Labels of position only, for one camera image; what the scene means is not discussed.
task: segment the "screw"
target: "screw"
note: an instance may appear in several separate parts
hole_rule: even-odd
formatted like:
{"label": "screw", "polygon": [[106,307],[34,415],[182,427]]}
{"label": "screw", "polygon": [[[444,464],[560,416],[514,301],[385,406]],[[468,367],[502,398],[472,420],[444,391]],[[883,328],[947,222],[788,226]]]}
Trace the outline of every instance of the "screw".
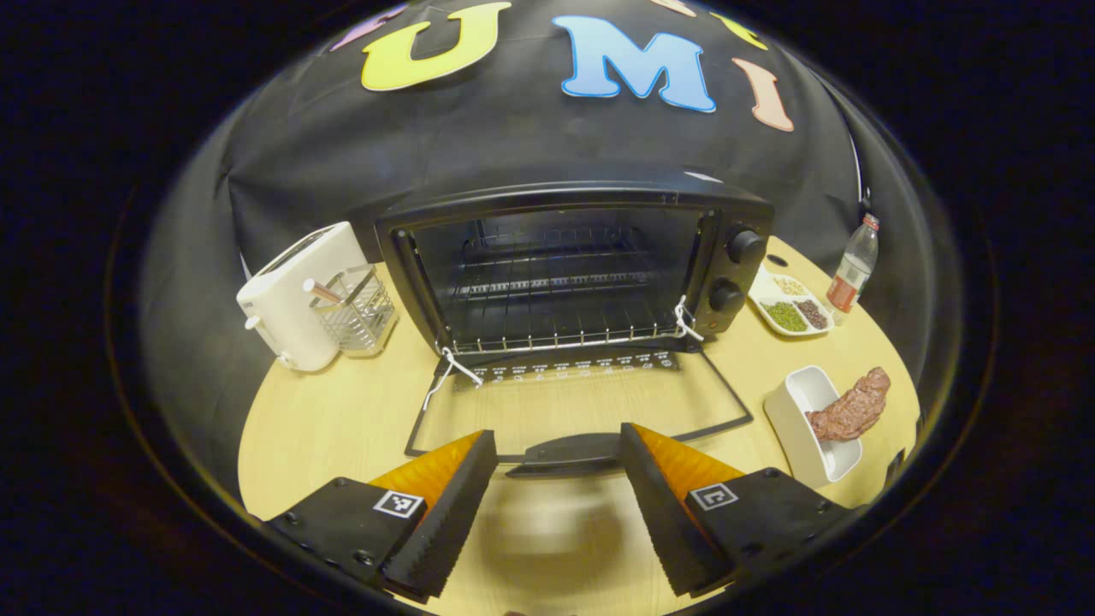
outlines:
{"label": "screw", "polygon": [[354,560],[365,565],[366,567],[372,566],[372,555],[365,550],[357,550],[354,553]]}

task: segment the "dark background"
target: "dark background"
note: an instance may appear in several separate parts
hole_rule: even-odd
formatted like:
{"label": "dark background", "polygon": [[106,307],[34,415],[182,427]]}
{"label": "dark background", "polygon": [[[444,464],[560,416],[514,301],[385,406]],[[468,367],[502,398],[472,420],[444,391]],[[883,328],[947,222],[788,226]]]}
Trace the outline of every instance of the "dark background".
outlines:
{"label": "dark background", "polygon": [[[0,472],[0,611],[334,609],[226,550],[177,508],[117,412],[102,293],[131,186],[163,185],[245,92],[378,8],[5,11],[3,109],[14,139],[4,148],[4,314],[15,387]],[[1080,318],[1093,303],[1077,244],[1092,228],[1079,183],[1091,164],[1081,113],[1091,10],[742,1],[731,11],[867,101],[948,207],[981,211],[1003,291],[993,385],[937,488],[830,576],[759,601],[773,613],[1090,608],[1080,581],[1093,570],[1092,441],[1080,418],[1091,335]]]}

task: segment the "oven knob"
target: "oven knob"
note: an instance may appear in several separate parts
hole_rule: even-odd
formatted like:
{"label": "oven knob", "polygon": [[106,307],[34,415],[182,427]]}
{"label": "oven knob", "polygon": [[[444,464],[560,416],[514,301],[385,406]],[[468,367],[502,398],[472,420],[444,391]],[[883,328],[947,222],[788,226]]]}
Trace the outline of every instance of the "oven knob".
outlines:
{"label": "oven knob", "polygon": [[737,313],[746,302],[746,293],[730,280],[718,278],[711,287],[707,302],[711,304],[711,310],[716,313]]}
{"label": "oven knob", "polygon": [[738,264],[758,263],[764,256],[764,237],[746,229],[726,242],[726,254]]}

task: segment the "bottle label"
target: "bottle label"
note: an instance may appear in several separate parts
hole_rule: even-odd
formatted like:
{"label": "bottle label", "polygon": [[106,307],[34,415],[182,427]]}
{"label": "bottle label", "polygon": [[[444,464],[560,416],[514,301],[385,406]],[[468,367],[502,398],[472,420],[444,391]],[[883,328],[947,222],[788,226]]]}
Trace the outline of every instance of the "bottle label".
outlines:
{"label": "bottle label", "polygon": [[839,307],[843,313],[848,313],[852,310],[852,303],[855,301],[855,293],[860,289],[850,284],[848,280],[837,275],[832,279],[832,283],[829,284],[829,291],[826,292],[826,297],[833,305]]}

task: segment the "white toaster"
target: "white toaster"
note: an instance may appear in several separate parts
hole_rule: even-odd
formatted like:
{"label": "white toaster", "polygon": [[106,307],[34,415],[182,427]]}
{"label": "white toaster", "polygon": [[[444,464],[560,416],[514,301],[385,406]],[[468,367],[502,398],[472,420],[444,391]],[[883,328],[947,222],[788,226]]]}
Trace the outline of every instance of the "white toaster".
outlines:
{"label": "white toaster", "polygon": [[244,328],[258,333],[286,368],[313,372],[331,363],[338,347],[311,310],[307,278],[324,283],[338,271],[366,264],[349,222],[309,233],[258,270],[235,293]]}

